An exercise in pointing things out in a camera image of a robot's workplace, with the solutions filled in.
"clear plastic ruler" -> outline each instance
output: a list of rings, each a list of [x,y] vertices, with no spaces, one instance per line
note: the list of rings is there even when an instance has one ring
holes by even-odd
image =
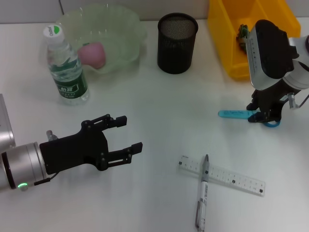
[[[178,164],[180,168],[194,172],[198,175],[202,172],[201,163],[190,159],[187,156],[182,156]],[[264,181],[256,180],[213,165],[210,165],[209,181],[224,184],[228,187],[239,189],[261,197],[264,197],[265,194]]]

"water bottle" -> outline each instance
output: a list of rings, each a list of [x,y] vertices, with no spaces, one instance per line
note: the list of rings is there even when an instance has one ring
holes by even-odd
[[[62,100],[77,105],[89,97],[81,61],[65,40],[59,25],[49,25],[43,31],[48,44],[47,62]]]

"yellow plastic box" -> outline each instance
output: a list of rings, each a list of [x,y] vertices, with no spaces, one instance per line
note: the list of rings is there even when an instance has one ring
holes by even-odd
[[[260,19],[273,22],[288,37],[300,36],[300,24],[284,0],[210,0],[208,26],[226,72],[249,80],[248,60],[236,40],[241,24],[251,30]]]

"ballpoint pen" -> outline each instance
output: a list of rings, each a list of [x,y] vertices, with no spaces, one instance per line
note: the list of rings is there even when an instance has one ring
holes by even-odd
[[[197,231],[205,231],[205,219],[206,219],[206,205],[207,205],[207,190],[208,190],[208,179],[209,179],[209,158],[206,155],[203,162],[203,173],[201,182],[201,195],[197,203],[197,217],[195,225]]]

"bottle cap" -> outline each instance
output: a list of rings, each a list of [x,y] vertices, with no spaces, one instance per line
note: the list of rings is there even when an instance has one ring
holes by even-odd
[[[43,34],[48,44],[56,45],[64,41],[63,30],[59,25],[51,24],[45,27]]]

